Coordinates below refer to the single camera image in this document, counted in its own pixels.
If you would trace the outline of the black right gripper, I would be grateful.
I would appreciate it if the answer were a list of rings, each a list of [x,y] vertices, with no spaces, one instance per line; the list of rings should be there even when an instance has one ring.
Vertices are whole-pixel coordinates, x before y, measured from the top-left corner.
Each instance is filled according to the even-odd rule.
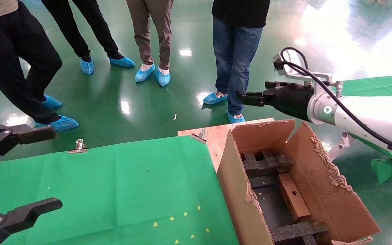
[[[238,91],[238,99],[245,105],[264,107],[270,105],[282,113],[310,121],[308,104],[314,95],[314,87],[289,85],[288,82],[265,82],[266,90],[257,93]]]

